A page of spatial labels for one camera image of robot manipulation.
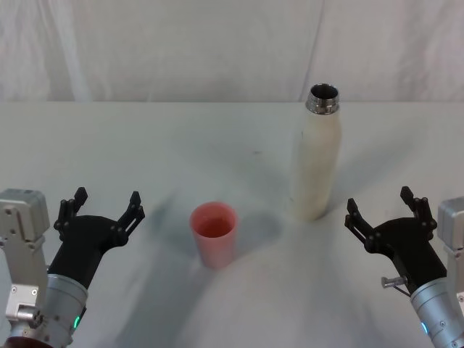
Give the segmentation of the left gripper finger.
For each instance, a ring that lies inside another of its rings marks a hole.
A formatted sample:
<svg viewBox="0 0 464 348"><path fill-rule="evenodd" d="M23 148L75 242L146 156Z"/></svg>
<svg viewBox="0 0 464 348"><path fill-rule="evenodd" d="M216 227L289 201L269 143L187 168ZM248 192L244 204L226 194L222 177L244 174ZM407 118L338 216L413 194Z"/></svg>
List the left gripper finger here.
<svg viewBox="0 0 464 348"><path fill-rule="evenodd" d="M54 229L59 233L64 233L70 220L77 215L87 198L87 191L83 186L81 186L77 189L72 199L63 199L59 205L59 214L54 223Z"/></svg>
<svg viewBox="0 0 464 348"><path fill-rule="evenodd" d="M138 191L134 191L130 197L127 210L112 226L113 243L127 244L129 236L145 218L144 208L141 206L141 197Z"/></svg>

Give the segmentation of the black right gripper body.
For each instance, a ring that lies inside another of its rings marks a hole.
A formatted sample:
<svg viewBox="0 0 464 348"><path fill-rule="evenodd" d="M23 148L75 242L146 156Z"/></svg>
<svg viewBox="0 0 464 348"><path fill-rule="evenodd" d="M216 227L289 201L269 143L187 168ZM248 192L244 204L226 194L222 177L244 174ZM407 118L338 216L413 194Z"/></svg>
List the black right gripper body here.
<svg viewBox="0 0 464 348"><path fill-rule="evenodd" d="M412 294L422 285L443 278L447 271L430 244L435 219L401 217L372 228L367 252L388 257Z"/></svg>

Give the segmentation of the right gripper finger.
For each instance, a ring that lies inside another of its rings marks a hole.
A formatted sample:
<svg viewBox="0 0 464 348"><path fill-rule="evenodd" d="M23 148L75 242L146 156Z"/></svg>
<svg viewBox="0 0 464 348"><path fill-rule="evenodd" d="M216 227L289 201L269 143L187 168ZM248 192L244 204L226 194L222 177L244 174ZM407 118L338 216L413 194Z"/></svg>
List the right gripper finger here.
<svg viewBox="0 0 464 348"><path fill-rule="evenodd" d="M377 251L378 245L374 228L364 220L353 198L349 198L347 201L347 212L345 227L357 237L366 251Z"/></svg>
<svg viewBox="0 0 464 348"><path fill-rule="evenodd" d="M402 187L400 197L413 212L415 219L419 221L421 229L426 234L426 239L432 240L437 222L432 217L428 198L415 197L409 186Z"/></svg>

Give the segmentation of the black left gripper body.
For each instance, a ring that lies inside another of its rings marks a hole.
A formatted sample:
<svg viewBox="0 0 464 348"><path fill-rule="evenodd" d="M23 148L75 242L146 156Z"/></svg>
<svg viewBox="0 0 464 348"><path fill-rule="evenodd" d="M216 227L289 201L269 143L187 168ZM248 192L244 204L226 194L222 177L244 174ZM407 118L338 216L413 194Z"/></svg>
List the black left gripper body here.
<svg viewBox="0 0 464 348"><path fill-rule="evenodd" d="M87 289L103 255L112 248L126 245L126 230L106 217L83 215L67 221L57 220L61 247L48 273L77 281Z"/></svg>

